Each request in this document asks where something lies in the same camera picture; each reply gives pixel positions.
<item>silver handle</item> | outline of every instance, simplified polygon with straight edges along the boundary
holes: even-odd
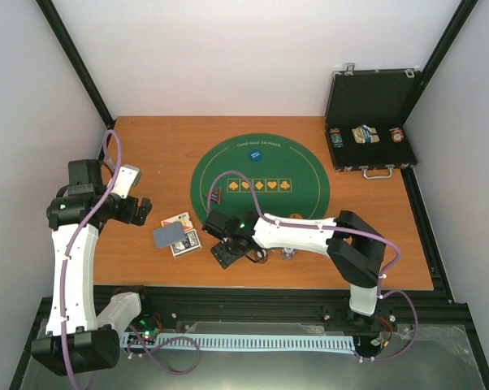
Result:
[[[389,170],[388,175],[377,175],[377,176],[368,176],[367,175],[367,167],[360,167],[361,171],[364,173],[364,177],[366,179],[389,179],[392,177],[392,173],[394,172],[394,165],[386,165],[385,166]]]

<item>white slotted strip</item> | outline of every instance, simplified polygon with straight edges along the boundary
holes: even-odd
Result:
[[[152,349],[156,345],[181,336],[177,333],[162,333],[156,342],[147,345]],[[265,335],[213,335],[192,334],[201,351],[215,352],[328,352],[353,353],[354,344],[351,336],[265,336]],[[120,339],[120,347],[126,349],[134,333],[125,332]],[[141,348],[139,343],[132,344],[132,349]],[[186,340],[175,340],[164,349],[194,350]]]

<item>blue poker chip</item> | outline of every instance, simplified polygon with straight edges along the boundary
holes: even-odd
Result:
[[[250,152],[250,160],[259,161],[262,158],[262,151],[254,149]]]

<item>gray floor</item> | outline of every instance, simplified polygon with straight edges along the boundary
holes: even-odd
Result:
[[[393,336],[384,355],[408,341]],[[162,351],[157,357],[175,369],[186,368],[194,353]],[[90,374],[78,375],[85,385]],[[71,389],[59,378],[31,361],[23,390]],[[107,389],[291,390],[291,389],[484,389],[468,340],[457,327],[429,327],[406,355],[391,362],[364,362],[349,355],[330,353],[206,352],[188,375],[169,375],[147,358],[127,360],[122,353],[112,370],[98,373],[93,390]]]

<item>table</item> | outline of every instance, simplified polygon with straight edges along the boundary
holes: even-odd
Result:
[[[97,243],[95,284],[145,284],[189,287],[348,288],[332,261],[315,253],[297,252],[284,261],[279,251],[266,264],[238,261],[226,270],[212,258],[216,240],[201,231],[202,222],[190,202],[191,176],[200,158],[230,137],[266,132],[288,137],[311,150],[325,167],[331,201],[327,216],[341,210],[360,215],[402,249],[403,258],[390,270],[386,288],[432,289],[428,266],[403,180],[366,180],[361,172],[334,172],[320,117],[118,117],[115,130],[123,143],[123,163],[139,167],[143,176],[132,189],[148,197],[154,208],[143,227],[109,222]],[[116,155],[115,143],[110,154]],[[203,249],[173,258],[157,249],[152,231],[160,221],[188,211]],[[394,257],[386,252],[385,262]]]

